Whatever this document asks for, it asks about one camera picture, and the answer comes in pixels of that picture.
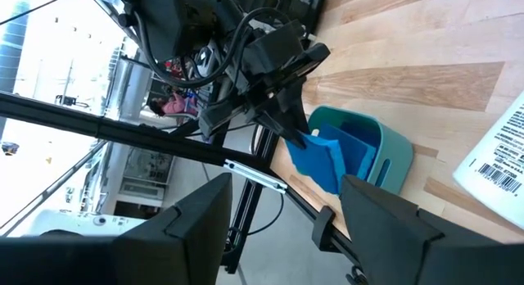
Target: label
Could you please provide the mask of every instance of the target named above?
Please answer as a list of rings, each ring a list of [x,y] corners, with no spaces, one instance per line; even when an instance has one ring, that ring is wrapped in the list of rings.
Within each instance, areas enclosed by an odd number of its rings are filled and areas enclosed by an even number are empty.
[[[469,167],[494,187],[517,197],[524,183],[524,105],[497,128],[493,139]]]

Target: barcode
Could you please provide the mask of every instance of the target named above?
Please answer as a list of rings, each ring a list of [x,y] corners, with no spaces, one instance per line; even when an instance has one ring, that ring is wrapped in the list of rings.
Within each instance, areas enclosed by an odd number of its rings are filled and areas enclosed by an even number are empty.
[[[482,174],[484,178],[489,179],[506,192],[515,193],[522,185],[522,183],[519,183],[514,178],[486,163],[478,170],[478,172],[479,174]]]

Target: pink shirt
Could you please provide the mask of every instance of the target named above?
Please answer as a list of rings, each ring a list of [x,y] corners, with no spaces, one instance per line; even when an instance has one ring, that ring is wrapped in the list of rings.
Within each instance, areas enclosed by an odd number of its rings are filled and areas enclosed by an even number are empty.
[[[173,93],[174,100],[167,102],[165,105],[162,106],[162,111],[165,114],[177,114],[177,113],[189,113],[193,115],[197,115],[197,110],[195,110],[192,106],[187,107],[186,110],[186,103],[190,102],[193,106],[196,105],[194,99],[184,99],[182,96],[178,95],[177,93]]]

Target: wooden table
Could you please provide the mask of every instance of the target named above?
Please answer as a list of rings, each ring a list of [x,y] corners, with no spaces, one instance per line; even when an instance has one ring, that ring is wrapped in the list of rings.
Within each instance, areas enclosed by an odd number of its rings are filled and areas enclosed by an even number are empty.
[[[524,88],[524,0],[328,0],[318,32],[332,55],[309,76],[306,114],[373,115],[411,141],[401,196],[501,242],[524,241],[451,174]],[[272,169],[314,208],[338,199],[298,174],[281,141]]]

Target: teal bin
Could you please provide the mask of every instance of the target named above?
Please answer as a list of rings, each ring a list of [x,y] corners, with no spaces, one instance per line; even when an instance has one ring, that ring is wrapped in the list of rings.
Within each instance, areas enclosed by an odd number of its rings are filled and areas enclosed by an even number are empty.
[[[356,112],[321,106],[309,118],[311,132],[322,124],[342,129],[377,149],[366,179],[393,194],[399,194],[413,161],[411,142],[375,118]]]

